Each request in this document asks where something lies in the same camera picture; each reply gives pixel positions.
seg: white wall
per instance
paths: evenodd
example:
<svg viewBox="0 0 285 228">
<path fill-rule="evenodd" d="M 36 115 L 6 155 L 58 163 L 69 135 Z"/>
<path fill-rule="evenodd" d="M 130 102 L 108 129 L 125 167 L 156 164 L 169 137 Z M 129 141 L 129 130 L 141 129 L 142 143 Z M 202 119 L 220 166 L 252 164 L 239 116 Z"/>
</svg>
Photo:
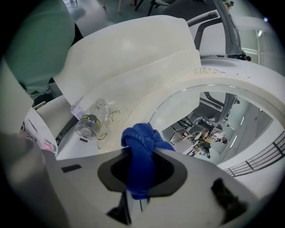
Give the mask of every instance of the white wall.
<svg viewBox="0 0 285 228">
<path fill-rule="evenodd" d="M 260 65 L 268 67 L 285 76 L 284 48 L 275 33 L 265 33 L 258 38 L 260 46 Z"/>
<path fill-rule="evenodd" d="M 263 19 L 263 15 L 247 0 L 234 0 L 230 9 L 233 18 L 237 16 L 252 16 Z"/>
<path fill-rule="evenodd" d="M 266 127 L 270 125 L 273 119 L 265 112 L 261 112 L 255 105 L 250 104 L 247 112 L 244 114 L 242 126 L 236 130 L 233 138 L 227 145 L 227 148 L 221 155 L 221 162 L 236 156 L 247 147 L 249 147 L 255 140 L 258 140 L 260 134 L 266 131 Z"/>
<path fill-rule="evenodd" d="M 255 30 L 239 30 L 239 35 L 242 48 L 258 51 L 257 33 Z"/>
<path fill-rule="evenodd" d="M 236 131 L 240 128 L 240 122 L 242 118 L 244 117 L 248 106 L 250 103 L 240 97 L 237 97 L 240 101 L 240 104 L 234 104 L 230 110 L 230 114 L 228 116 L 228 120 L 230 123 L 230 126 L 234 128 L 233 130 L 230 127 L 227 127 L 225 124 L 221 123 L 221 126 L 223 127 L 223 131 L 226 134 L 226 137 L 229 141 L 227 144 L 222 144 L 220 142 L 213 142 L 211 143 L 212 147 L 221 155 L 220 160 L 224 157 L 225 150 L 229 148 L 229 144 L 234 140 L 234 137 L 236 136 Z"/>
<path fill-rule="evenodd" d="M 189 115 L 200 104 L 199 93 L 178 92 L 166 99 L 153 114 L 150 123 L 159 132 Z"/>
<path fill-rule="evenodd" d="M 285 172 L 285 158 L 262 170 L 235 177 L 259 199 L 273 193 L 279 186 Z"/>
<path fill-rule="evenodd" d="M 218 164 L 218 167 L 221 169 L 227 169 L 252 158 L 275 141 L 283 131 L 284 129 L 281 124 L 277 120 L 274 120 L 258 140 L 235 157 Z"/>
</svg>

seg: blue towel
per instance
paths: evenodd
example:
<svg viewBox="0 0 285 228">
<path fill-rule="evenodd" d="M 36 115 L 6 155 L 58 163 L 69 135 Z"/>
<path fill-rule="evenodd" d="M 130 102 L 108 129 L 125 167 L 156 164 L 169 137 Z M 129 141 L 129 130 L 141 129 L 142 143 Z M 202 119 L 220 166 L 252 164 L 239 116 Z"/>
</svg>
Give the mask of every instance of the blue towel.
<svg viewBox="0 0 285 228">
<path fill-rule="evenodd" d="M 155 164 L 152 154 L 155 147 L 175 151 L 162 140 L 159 132 L 150 123 L 137 123 L 122 134 L 122 146 L 132 149 L 132 160 L 127 180 L 127 190 L 135 200 L 147 199 L 148 190 L 155 183 Z"/>
</svg>

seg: black rectangular hole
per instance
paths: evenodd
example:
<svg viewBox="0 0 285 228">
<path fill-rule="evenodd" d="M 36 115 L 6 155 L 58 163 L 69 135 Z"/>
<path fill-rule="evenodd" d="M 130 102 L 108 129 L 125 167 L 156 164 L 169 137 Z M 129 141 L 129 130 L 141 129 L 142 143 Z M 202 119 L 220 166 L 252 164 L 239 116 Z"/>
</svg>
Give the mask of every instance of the black rectangular hole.
<svg viewBox="0 0 285 228">
<path fill-rule="evenodd" d="M 80 140 L 80 141 L 83 141 L 83 142 L 85 142 L 85 143 L 87 143 L 87 142 L 88 142 L 88 140 L 83 139 L 83 138 L 80 138 L 79 140 Z"/>
<path fill-rule="evenodd" d="M 68 173 L 68 172 L 71 172 L 71 171 L 74 171 L 74 170 L 77 170 L 80 168 L 82 168 L 81 165 L 76 164 L 76 165 L 72 165 L 72 166 L 62 167 L 61 169 L 64 173 Z"/>
</svg>

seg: clear plastic bottle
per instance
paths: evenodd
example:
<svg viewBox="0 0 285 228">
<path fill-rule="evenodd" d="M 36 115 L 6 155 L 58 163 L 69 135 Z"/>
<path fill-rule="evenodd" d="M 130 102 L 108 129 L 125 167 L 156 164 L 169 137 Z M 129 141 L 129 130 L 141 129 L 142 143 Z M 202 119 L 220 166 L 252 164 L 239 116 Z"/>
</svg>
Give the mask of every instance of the clear plastic bottle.
<svg viewBox="0 0 285 228">
<path fill-rule="evenodd" d="M 100 132 L 107 112 L 106 102 L 103 99 L 98 99 L 78 121 L 75 127 L 76 133 L 84 138 L 95 139 Z"/>
</svg>

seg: white surface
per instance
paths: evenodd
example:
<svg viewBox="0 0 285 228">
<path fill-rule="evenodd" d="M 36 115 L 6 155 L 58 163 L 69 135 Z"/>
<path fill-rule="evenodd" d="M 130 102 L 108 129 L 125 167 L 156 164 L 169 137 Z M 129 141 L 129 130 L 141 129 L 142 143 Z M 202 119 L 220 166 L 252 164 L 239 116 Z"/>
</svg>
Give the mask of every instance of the white surface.
<svg viewBox="0 0 285 228">
<path fill-rule="evenodd" d="M 218 15 L 217 18 L 205 20 L 205 21 L 202 21 L 201 23 L 198 23 L 198 24 L 195 24 L 195 25 L 189 27 L 189 30 L 191 32 L 193 39 L 195 39 L 198 27 L 201 24 L 203 24 L 207 21 L 218 19 L 218 18 L 220 18 L 220 16 L 219 16 L 219 13 L 217 10 L 213 10 L 213 11 L 201 14 L 201 15 L 187 21 L 187 23 L 189 24 L 189 23 L 194 22 L 197 19 L 204 17 L 204 16 L 207 16 L 213 12 L 217 13 L 217 15 Z M 200 56 L 225 55 L 226 54 L 226 37 L 225 37 L 225 33 L 224 33 L 223 23 L 210 25 L 204 29 L 199 52 L 200 52 Z"/>
<path fill-rule="evenodd" d="M 245 187 L 251 190 L 259 199 L 276 191 L 285 173 L 285 159 L 282 158 L 278 162 L 235 179 L 240 181 Z"/>
<path fill-rule="evenodd" d="M 263 32 L 258 38 L 260 47 L 260 65 L 268 67 L 285 76 L 285 52 L 279 37 L 275 33 Z"/>
<path fill-rule="evenodd" d="M 274 120 L 267 130 L 253 144 L 235 157 L 219 164 L 218 167 L 221 169 L 227 169 L 252 158 L 274 142 L 283 131 L 284 128 L 282 125 L 277 120 Z"/>
<path fill-rule="evenodd" d="M 102 82 L 183 50 L 192 51 L 192 61 L 196 59 L 199 67 L 198 53 L 183 19 L 150 16 L 129 20 L 101 29 L 72 46 L 54 80 L 73 105 Z"/>
<path fill-rule="evenodd" d="M 96 99 L 104 98 L 108 105 L 125 107 L 199 66 L 198 51 L 186 49 L 96 85 L 79 105 L 86 110 Z"/>
<path fill-rule="evenodd" d="M 199 52 L 200 56 L 226 54 L 226 35 L 224 33 L 223 23 L 214 24 L 205 28 Z"/>
<path fill-rule="evenodd" d="M 199 93 L 185 90 L 174 94 L 163 102 L 151 118 L 151 125 L 159 132 L 178 120 L 188 116 L 199 106 Z"/>
<path fill-rule="evenodd" d="M 162 104 L 171 95 L 185 88 L 191 88 L 191 91 L 193 93 L 195 92 L 200 93 L 201 91 L 224 91 L 224 92 L 234 93 L 237 95 L 242 95 L 243 97 L 250 98 L 250 100 L 254 104 L 262 108 L 263 110 L 266 110 L 267 113 L 272 113 L 272 116 L 276 116 L 284 124 L 284 114 L 283 114 L 285 113 L 284 104 L 279 100 L 279 99 L 284 99 L 283 97 L 281 97 L 283 91 L 274 90 L 274 93 L 279 98 L 277 99 L 272 94 L 270 95 L 269 93 L 267 93 L 266 90 L 270 89 L 271 85 L 275 86 L 275 88 L 277 89 L 281 85 L 285 86 L 285 79 L 281 75 L 269 69 L 265 69 L 261 66 L 258 66 L 252 63 L 248 63 L 248 64 L 253 65 L 254 67 L 257 67 L 257 69 L 258 68 L 263 69 L 265 73 L 266 71 L 270 73 L 265 74 L 265 75 L 260 75 L 260 74 L 251 75 L 250 74 L 251 78 L 247 79 L 248 74 L 246 72 L 244 72 L 243 74 L 242 73 L 237 74 L 238 70 L 243 69 L 244 68 L 243 65 L 247 64 L 247 62 L 238 61 L 238 60 L 230 60 L 230 61 L 232 62 L 232 64 L 230 64 L 231 66 L 230 69 L 232 69 L 233 66 L 235 66 L 234 63 L 237 63 L 237 65 L 241 63 L 240 68 L 235 69 L 236 72 L 232 70 L 233 72 L 229 72 L 229 73 L 217 73 L 217 70 L 212 70 L 211 72 L 208 72 L 208 73 L 200 73 L 200 71 L 197 70 L 195 71 L 196 73 L 194 74 L 188 74 L 187 72 L 180 73 L 179 75 L 177 75 L 176 80 L 169 82 L 168 84 L 149 93 L 148 95 L 142 97 L 136 102 L 129 104 L 125 107 L 122 107 L 122 110 L 125 110 L 124 118 L 120 120 L 120 122 L 117 125 L 114 125 L 114 127 L 111 128 L 112 136 L 109 138 L 109 141 L 106 147 L 104 148 L 104 150 L 102 150 L 102 153 L 114 151 L 116 149 L 121 148 L 120 139 L 121 139 L 121 135 L 124 129 L 130 126 L 133 126 L 134 124 L 138 122 L 148 122 L 150 118 L 152 117 L 152 114 L 159 107 L 160 104 Z M 229 62 L 228 60 L 224 60 L 224 59 L 220 61 L 220 63 L 221 64 L 224 63 L 225 66 L 227 65 L 228 62 Z M 264 81 L 265 83 L 266 81 L 267 83 L 268 81 L 270 81 L 271 84 L 263 85 Z M 246 90 L 235 89 L 229 86 L 211 86 L 212 83 L 216 83 L 218 85 L 228 84 L 228 85 L 245 88 L 245 89 L 248 89 L 258 94 L 260 97 L 254 95 L 252 92 L 247 92 Z M 264 141 L 264 143 L 267 143 L 267 145 L 269 145 L 271 142 L 272 142 L 271 140 Z M 254 152 L 258 153 L 260 152 L 260 150 L 254 149 Z"/>
<path fill-rule="evenodd" d="M 269 33 L 274 32 L 270 23 L 256 17 L 237 16 L 235 17 L 235 23 L 240 30 L 262 30 Z"/>
<path fill-rule="evenodd" d="M 265 112 L 260 112 L 260 109 L 254 105 L 250 105 L 247 112 L 244 114 L 243 124 L 236 129 L 234 136 L 229 140 L 230 145 L 236 135 L 236 141 L 232 148 L 227 149 L 222 154 L 223 161 L 226 161 L 233 156 L 244 151 L 248 146 L 254 143 L 267 130 L 273 119 Z"/>
<path fill-rule="evenodd" d="M 24 124 L 26 130 L 37 140 L 37 144 L 41 149 L 49 149 L 45 147 L 45 142 L 46 140 L 48 140 L 55 146 L 55 150 L 53 150 L 53 153 L 57 155 L 57 142 L 55 141 L 55 138 L 51 133 L 50 129 L 40 117 L 40 115 L 37 113 L 37 111 L 35 111 L 33 108 L 30 108 L 27 116 L 24 119 Z"/>
<path fill-rule="evenodd" d="M 88 140 L 87 143 L 82 142 L 74 130 L 75 126 L 66 133 L 59 144 L 57 160 L 83 158 L 99 153 L 96 140 Z"/>
<path fill-rule="evenodd" d="M 62 95 L 37 110 L 54 138 L 58 136 L 68 121 L 73 117 L 70 108 L 70 104 Z"/>
<path fill-rule="evenodd" d="M 4 59 L 0 64 L 0 131 L 17 134 L 33 100 L 14 78 Z"/>
<path fill-rule="evenodd" d="M 252 16 L 263 19 L 264 16 L 248 0 L 235 0 L 234 6 L 229 10 L 232 17 Z"/>
<path fill-rule="evenodd" d="M 203 67 L 218 69 L 226 72 L 228 76 L 231 75 L 231 77 L 240 80 L 241 88 L 260 94 L 261 97 L 268 97 L 267 99 L 269 99 L 271 94 L 277 97 L 283 104 L 285 103 L 285 78 L 269 68 L 248 61 L 218 57 L 202 59 L 201 63 Z M 252 88 L 245 86 L 247 83 L 251 84 Z M 254 88 L 254 86 L 262 88 L 269 94 L 261 91 L 257 92 L 257 88 Z M 271 103 L 276 107 L 279 106 L 277 101 Z"/>
<path fill-rule="evenodd" d="M 132 223 L 142 214 L 144 208 L 148 206 L 147 199 L 135 200 L 129 191 L 126 191 L 126 201 Z"/>
<path fill-rule="evenodd" d="M 173 148 L 176 152 L 186 155 L 193 149 L 193 143 L 189 139 L 181 140 L 180 138 L 172 141 Z"/>
<path fill-rule="evenodd" d="M 242 189 L 234 179 L 216 170 L 214 164 L 175 153 L 175 159 L 186 164 L 188 176 L 186 183 L 171 197 L 153 197 L 141 216 L 132 224 L 135 228 L 195 228 L 219 227 L 224 217 L 223 209 L 217 204 L 211 191 L 212 183 L 221 177 L 225 186 L 239 200 L 249 203 L 248 211 L 256 203 L 256 198 L 245 188 Z"/>
</svg>

